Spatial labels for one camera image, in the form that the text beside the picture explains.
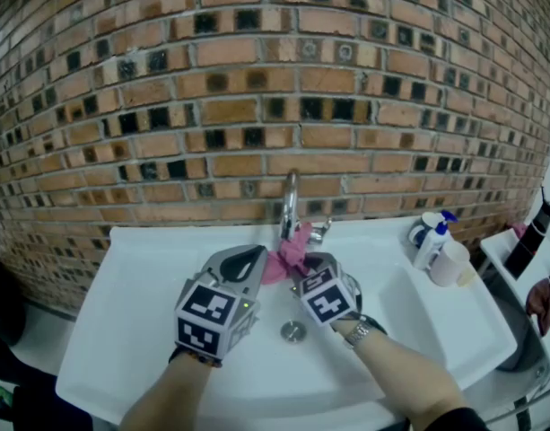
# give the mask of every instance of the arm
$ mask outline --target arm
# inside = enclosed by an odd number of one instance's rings
[[[121,431],[191,431],[211,368],[186,354],[123,417]]]
[[[357,321],[336,321],[332,326],[345,337],[356,324]],[[424,431],[451,410],[467,407],[450,374],[379,330],[371,331],[354,352],[387,398],[410,418],[415,431]]]

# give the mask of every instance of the chrome faucet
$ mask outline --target chrome faucet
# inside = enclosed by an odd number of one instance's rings
[[[292,170],[286,176],[284,184],[283,212],[281,214],[281,239],[291,240],[294,237],[294,231],[300,224],[298,216],[299,205],[299,178],[298,171]],[[322,244],[325,234],[332,225],[332,218],[320,227],[313,226],[310,232],[309,244]]]

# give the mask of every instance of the black sleeve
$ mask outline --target black sleeve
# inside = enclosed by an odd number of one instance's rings
[[[442,415],[426,431],[488,431],[484,421],[472,409],[456,409]]]

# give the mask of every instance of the white sink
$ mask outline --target white sink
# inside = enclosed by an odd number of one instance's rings
[[[511,332],[483,283],[441,288],[412,268],[401,238],[414,219],[343,222],[322,251],[334,254],[362,288],[363,311],[390,337],[444,365],[462,388],[515,349]],[[272,249],[276,229],[212,227],[116,229],[77,320],[57,393],[118,424],[156,380],[173,349],[173,306],[184,280],[208,257],[236,244]],[[330,328],[312,322],[291,281],[261,287],[259,321],[215,370],[199,410],[201,427],[225,429],[369,429],[395,419],[384,394]],[[280,335],[288,321],[305,340]]]

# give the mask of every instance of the brick wall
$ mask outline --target brick wall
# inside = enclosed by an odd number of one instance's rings
[[[446,207],[475,248],[550,154],[550,0],[0,0],[0,257],[77,312],[113,225]]]

